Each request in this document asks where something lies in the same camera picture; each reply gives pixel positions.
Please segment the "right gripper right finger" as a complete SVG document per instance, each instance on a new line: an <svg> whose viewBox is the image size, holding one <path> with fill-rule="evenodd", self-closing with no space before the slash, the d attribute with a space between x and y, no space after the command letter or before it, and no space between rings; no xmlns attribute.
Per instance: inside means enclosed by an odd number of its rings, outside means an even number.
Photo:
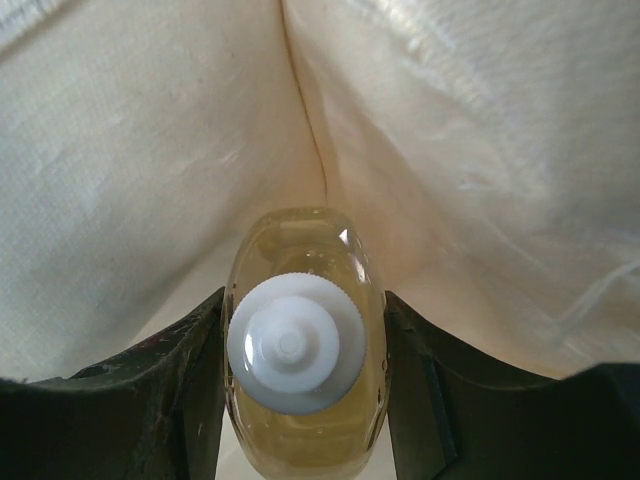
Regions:
<svg viewBox="0 0 640 480"><path fill-rule="evenodd" d="M388 423L400 479L635 479L639 367L561 380L504 363L393 293Z"/></svg>

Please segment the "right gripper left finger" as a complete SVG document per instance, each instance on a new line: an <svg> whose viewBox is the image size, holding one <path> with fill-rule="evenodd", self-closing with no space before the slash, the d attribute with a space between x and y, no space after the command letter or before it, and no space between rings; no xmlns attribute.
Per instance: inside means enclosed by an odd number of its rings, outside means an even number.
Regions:
<svg viewBox="0 0 640 480"><path fill-rule="evenodd" d="M222 303L69 378L2 380L2 478L215 478Z"/></svg>

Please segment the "yellow liquid bottle white cap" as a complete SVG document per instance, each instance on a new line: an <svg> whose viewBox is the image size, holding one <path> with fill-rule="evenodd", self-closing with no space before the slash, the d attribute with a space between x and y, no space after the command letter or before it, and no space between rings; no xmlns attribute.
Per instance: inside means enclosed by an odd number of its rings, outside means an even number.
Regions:
<svg viewBox="0 0 640 480"><path fill-rule="evenodd" d="M267 479L352 479L391 381L385 295L353 222L328 207L260 218L224 292L226 406Z"/></svg>

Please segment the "beige canvas bag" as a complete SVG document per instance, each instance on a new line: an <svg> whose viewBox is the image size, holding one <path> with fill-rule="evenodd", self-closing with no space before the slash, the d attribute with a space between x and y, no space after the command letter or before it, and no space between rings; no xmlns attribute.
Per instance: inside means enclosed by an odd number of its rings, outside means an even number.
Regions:
<svg viewBox="0 0 640 480"><path fill-rule="evenodd" d="M224 299L298 207L353 222L384 320L639 367L638 3L2 3L1 382Z"/></svg>

